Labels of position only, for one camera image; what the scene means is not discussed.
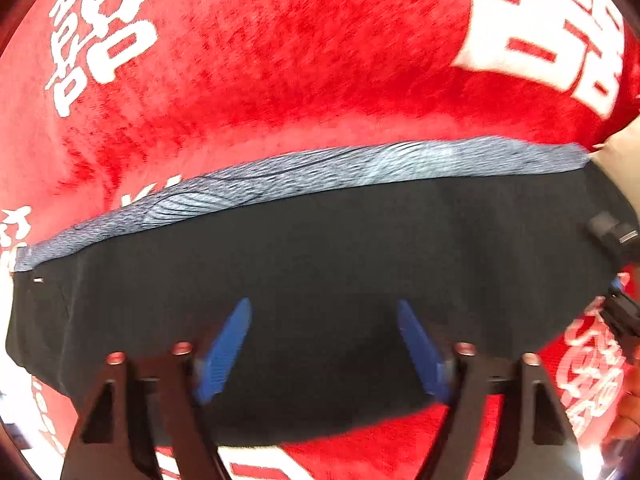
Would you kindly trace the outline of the black pants with blue trim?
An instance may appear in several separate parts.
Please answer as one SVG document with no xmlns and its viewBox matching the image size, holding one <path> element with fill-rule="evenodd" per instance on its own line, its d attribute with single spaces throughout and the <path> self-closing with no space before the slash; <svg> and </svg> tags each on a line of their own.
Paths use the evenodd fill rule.
<svg viewBox="0 0 640 480">
<path fill-rule="evenodd" d="M 203 422 L 223 445 L 311 439 L 427 404 L 397 307 L 514 359 L 559 336 L 622 266 L 586 229 L 625 195 L 587 162 L 559 174 L 368 185 L 214 212 L 14 275 L 6 351 L 81 404 L 108 354 L 157 356 L 252 322 Z"/>
</svg>

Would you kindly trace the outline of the red blanket with white characters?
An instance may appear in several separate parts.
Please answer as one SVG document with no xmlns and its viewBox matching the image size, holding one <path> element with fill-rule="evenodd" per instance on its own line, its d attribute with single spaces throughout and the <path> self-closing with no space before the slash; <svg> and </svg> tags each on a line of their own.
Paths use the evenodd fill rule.
<svg viewBox="0 0 640 480">
<path fill-rule="evenodd" d="M 16 272 L 314 193 L 573 171 L 637 117 L 632 0 L 1 0 L 1 416 L 48 444 L 3 438 L 2 472 L 63 479 L 85 401 L 8 355 Z M 600 317 L 611 286 L 639 304 L 639 266 L 527 351 L 581 479 L 639 474 L 639 347 L 629 364 Z M 419 479 L 447 411 L 427 399 L 270 445 L 202 422 L 227 479 Z"/>
</svg>

